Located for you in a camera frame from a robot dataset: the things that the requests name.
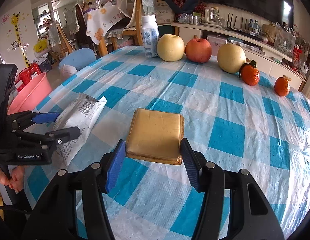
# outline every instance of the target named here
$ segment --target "red stool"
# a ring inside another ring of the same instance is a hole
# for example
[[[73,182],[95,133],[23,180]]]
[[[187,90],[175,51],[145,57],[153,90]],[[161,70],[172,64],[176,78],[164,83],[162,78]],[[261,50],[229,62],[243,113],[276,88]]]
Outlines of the red stool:
[[[42,72],[40,71],[39,65],[36,62],[32,62],[30,67],[23,69],[15,78],[15,85],[22,81],[22,84],[17,88],[17,91],[20,92],[29,81],[31,81],[40,73]]]

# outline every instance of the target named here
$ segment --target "tangerine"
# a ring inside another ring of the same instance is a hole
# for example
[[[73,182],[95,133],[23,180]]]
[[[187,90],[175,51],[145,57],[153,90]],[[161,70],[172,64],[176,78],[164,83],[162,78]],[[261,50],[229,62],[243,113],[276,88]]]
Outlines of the tangerine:
[[[282,77],[277,78],[275,82],[275,87],[274,90],[277,93],[277,95],[281,97],[285,97],[286,95],[289,94],[289,81],[291,81],[291,78],[283,75]]]
[[[256,67],[256,62],[252,60],[250,63],[245,63],[239,70],[239,78],[250,86],[255,86],[258,84],[260,79],[260,73]]]

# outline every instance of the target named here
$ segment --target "yellow sponge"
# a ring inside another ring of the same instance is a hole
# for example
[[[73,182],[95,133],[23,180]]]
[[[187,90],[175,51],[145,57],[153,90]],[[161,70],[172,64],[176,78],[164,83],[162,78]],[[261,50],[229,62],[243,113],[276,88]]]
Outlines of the yellow sponge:
[[[126,156],[149,162],[180,165],[180,140],[184,137],[184,117],[138,108],[126,140]]]

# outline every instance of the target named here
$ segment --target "floor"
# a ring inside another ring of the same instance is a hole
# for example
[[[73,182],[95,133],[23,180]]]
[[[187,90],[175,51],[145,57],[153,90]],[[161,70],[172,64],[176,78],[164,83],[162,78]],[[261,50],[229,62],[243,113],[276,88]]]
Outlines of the floor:
[[[52,70],[49,71],[46,75],[48,82],[51,85],[53,90],[57,88],[63,82],[59,75],[58,64],[59,62],[54,63],[52,65]]]

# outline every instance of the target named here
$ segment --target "blue and white tablecloth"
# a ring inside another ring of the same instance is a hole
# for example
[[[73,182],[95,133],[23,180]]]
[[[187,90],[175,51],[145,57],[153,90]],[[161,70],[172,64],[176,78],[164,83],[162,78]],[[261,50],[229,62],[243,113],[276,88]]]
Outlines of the blue and white tablecloth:
[[[38,106],[61,113],[78,95],[107,104],[87,142],[68,171],[82,170],[126,138],[134,111],[141,107],[180,113],[184,136],[192,148],[225,170],[248,169],[270,202],[285,237],[310,208],[310,101],[291,89],[286,97],[273,91],[275,79],[261,73],[248,86],[222,71],[216,57],[196,64],[145,58],[143,48],[128,46],[100,58],[55,89]],[[45,133],[51,125],[36,125]],[[32,206],[58,171],[54,165],[26,170],[25,191]],[[104,196],[116,239],[191,239],[203,193],[190,186],[184,164],[150,163],[125,158],[116,187]],[[78,210],[82,208],[78,200]],[[226,235],[229,192],[220,237]],[[85,236],[79,215],[79,231]]]

